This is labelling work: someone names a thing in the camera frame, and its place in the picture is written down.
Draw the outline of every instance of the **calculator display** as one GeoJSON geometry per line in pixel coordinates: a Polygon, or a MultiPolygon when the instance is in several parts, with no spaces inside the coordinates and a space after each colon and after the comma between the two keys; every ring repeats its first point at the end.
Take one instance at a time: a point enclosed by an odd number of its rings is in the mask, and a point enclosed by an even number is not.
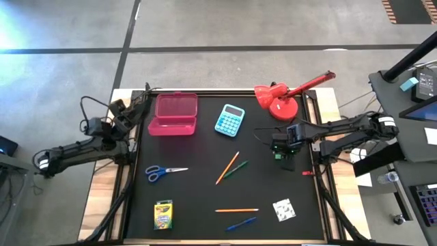
{"type": "Polygon", "coordinates": [[[242,111],[238,110],[238,109],[234,109],[233,107],[226,107],[225,111],[228,113],[232,113],[236,116],[241,116],[243,114],[242,111]]]}

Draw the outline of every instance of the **concrete floor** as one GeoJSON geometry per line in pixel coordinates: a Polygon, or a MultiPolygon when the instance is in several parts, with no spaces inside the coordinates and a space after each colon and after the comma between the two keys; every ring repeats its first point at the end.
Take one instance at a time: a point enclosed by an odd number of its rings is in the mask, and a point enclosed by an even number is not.
{"type": "MultiPolygon", "coordinates": [[[[121,48],[133,0],[0,1],[0,49],[121,48]]],[[[432,25],[392,25],[379,0],[147,0],[141,3],[131,47],[205,45],[414,44],[432,25]]],[[[391,67],[409,50],[130,54],[121,88],[252,87],[285,81],[296,87],[332,70],[339,105],[371,90],[367,75],[391,67]]],[[[0,135],[19,143],[17,157],[82,140],[79,99],[109,101],[119,53],[0,55],[0,135]]],[[[433,52],[425,59],[437,59],[433,52]]],[[[341,108],[361,113],[368,95],[341,108]]],[[[106,109],[87,103],[88,115],[106,109]]],[[[378,109],[377,103],[371,109],[378,109]]],[[[36,177],[12,236],[15,245],[54,245],[77,239],[92,164],[53,179],[36,177]]],[[[381,223],[397,210],[393,196],[363,197],[372,238],[423,244],[417,225],[381,223]]]]}

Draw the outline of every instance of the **pen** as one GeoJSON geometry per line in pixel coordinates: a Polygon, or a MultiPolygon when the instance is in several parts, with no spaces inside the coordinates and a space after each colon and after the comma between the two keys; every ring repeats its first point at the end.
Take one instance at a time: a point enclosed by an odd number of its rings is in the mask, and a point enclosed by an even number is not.
{"type": "Polygon", "coordinates": [[[247,223],[250,223],[250,222],[252,222],[252,221],[254,221],[254,220],[256,220],[256,219],[257,219],[257,217],[252,217],[252,218],[250,218],[250,219],[246,219],[245,221],[240,222],[240,223],[238,223],[238,224],[236,224],[236,225],[231,225],[231,226],[229,226],[229,227],[226,229],[226,232],[231,231],[231,230],[235,230],[237,227],[242,226],[242,225],[245,225],[245,224],[247,224],[247,223]]]}
{"type": "Polygon", "coordinates": [[[231,171],[227,172],[223,178],[229,177],[231,174],[233,174],[235,171],[246,165],[249,161],[243,161],[243,163],[239,164],[236,168],[232,169],[231,171]]]}

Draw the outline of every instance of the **crayon box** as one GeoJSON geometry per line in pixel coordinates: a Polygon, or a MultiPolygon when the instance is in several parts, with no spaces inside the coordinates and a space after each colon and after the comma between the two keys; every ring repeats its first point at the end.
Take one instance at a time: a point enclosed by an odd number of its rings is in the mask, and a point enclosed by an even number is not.
{"type": "Polygon", "coordinates": [[[165,200],[156,202],[154,206],[154,229],[171,229],[173,220],[173,201],[165,200]]]}

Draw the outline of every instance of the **wooden table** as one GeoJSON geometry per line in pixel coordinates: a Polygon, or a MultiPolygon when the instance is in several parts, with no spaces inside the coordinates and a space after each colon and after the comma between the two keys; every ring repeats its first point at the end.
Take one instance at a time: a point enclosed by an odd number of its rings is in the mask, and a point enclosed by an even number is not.
{"type": "MultiPolygon", "coordinates": [[[[133,89],[117,89],[114,90],[111,101],[122,99],[127,105],[130,104],[130,95],[133,89]]],[[[315,89],[318,98],[318,107],[320,110],[321,119],[323,122],[340,120],[340,113],[337,106],[337,101],[335,99],[335,93],[333,88],[316,88],[315,89]]],[[[309,100],[309,110],[311,115],[311,121],[315,122],[314,107],[312,101],[309,100]]],[[[328,139],[338,139],[341,135],[329,137],[328,139]]],[[[349,159],[346,154],[342,154],[341,158],[349,159]]],[[[96,162],[95,168],[99,168],[104,164],[108,163],[110,160],[101,160],[96,162]]],[[[124,168],[123,174],[124,179],[122,179],[122,185],[125,183],[128,167],[124,168]]],[[[349,163],[344,163],[339,161],[332,164],[333,176],[335,180],[335,188],[337,190],[337,197],[339,198],[340,207],[356,229],[365,237],[370,237],[369,228],[367,225],[366,216],[364,213],[363,203],[361,202],[361,196],[358,190],[358,185],[356,183],[354,169],[349,163]]],[[[84,239],[89,236],[94,228],[101,222],[102,218],[108,212],[111,206],[111,200],[114,192],[115,177],[117,175],[117,165],[110,164],[103,167],[98,172],[93,175],[91,186],[89,189],[89,195],[87,204],[85,207],[85,212],[83,215],[82,225],[79,232],[78,239],[84,239]]],[[[122,206],[117,212],[114,220],[113,226],[113,239],[117,238],[119,232],[120,218],[122,213],[122,206]]],[[[333,238],[339,238],[339,232],[337,230],[337,221],[333,210],[328,205],[328,214],[330,218],[330,224],[333,231],[333,238]]],[[[149,241],[126,241],[132,244],[147,244],[149,241]]],[[[153,242],[153,243],[166,243],[165,241],[153,242]]],[[[203,242],[203,243],[290,243],[289,241],[232,241],[232,242],[203,242]]],[[[302,241],[293,243],[323,243],[320,241],[302,241]]]]}

